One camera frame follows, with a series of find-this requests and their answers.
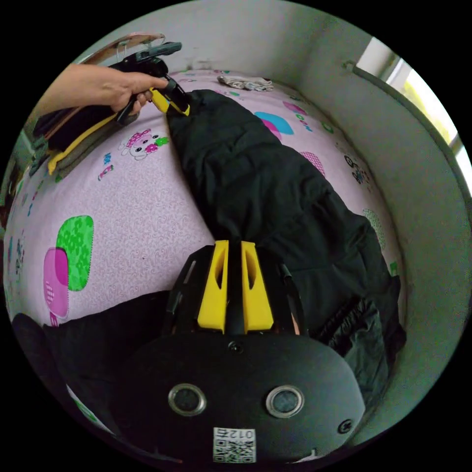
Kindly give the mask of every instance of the yellow fabric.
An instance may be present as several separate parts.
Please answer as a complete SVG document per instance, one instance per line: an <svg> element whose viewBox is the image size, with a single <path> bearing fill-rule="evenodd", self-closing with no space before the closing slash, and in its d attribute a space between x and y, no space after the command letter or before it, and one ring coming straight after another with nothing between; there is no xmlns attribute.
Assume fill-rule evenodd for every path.
<svg viewBox="0 0 472 472"><path fill-rule="evenodd" d="M116 115L117 114L114 114L108 118L105 118L99 123L89 128L87 131L84 131L78 138L72 141L72 143L67 147L67 149L64 152L59 152L58 154L54 155L48 162L49 175L51 176L53 172L56 170L56 166L58 162L66 158L85 138L87 138L92 133L100 129L102 126L105 126L107 123L113 120L113 118L115 118Z"/></svg>

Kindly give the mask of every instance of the cartoon bear print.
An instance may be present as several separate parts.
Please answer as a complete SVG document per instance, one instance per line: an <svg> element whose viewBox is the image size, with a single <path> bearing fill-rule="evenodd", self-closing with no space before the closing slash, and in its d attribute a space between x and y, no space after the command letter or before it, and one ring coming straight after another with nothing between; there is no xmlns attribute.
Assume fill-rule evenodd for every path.
<svg viewBox="0 0 472 472"><path fill-rule="evenodd" d="M167 136L152 133L151 129L148 128L141 133L134 133L127 141L122 141L118 146L118 150L121 150L122 156L129 153L135 160L141 161L168 142L169 138Z"/></svg>

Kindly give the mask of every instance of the cartoon print bedsheet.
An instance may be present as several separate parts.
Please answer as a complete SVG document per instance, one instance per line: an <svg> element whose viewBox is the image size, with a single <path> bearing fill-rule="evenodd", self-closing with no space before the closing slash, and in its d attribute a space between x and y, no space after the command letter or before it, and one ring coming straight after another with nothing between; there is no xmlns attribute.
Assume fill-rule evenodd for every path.
<svg viewBox="0 0 472 472"><path fill-rule="evenodd" d="M401 276L403 321L401 253L367 166L342 132L296 91L237 90L218 83L222 74L231 73L191 70L172 76L185 91L212 89L240 102L308 159L351 211L368 218L391 274ZM180 171L165 117L147 105L64 179L49 176L44 163L18 184L4 238L8 312L57 326L168 290L187 257L213 242Z"/></svg>

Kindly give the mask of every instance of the folded clothes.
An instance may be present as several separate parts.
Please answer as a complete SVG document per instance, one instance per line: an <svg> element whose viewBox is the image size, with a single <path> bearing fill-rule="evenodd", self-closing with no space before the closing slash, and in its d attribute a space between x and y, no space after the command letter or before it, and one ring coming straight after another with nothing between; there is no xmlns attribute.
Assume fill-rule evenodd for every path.
<svg viewBox="0 0 472 472"><path fill-rule="evenodd" d="M255 90L257 92L270 92L274 89L272 81L264 79L263 77L219 76L218 82L240 90L244 89Z"/></svg>

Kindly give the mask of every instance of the grey fabric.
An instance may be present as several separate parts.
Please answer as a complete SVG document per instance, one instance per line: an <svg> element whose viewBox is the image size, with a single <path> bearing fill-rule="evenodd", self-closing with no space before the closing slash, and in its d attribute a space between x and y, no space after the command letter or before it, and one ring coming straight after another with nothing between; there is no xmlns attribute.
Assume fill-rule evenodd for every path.
<svg viewBox="0 0 472 472"><path fill-rule="evenodd" d="M139 113L129 116L123 124L114 119L87 136L78 146L56 165L58 176L62 179L68 176L94 149L109 137L138 119Z"/></svg>

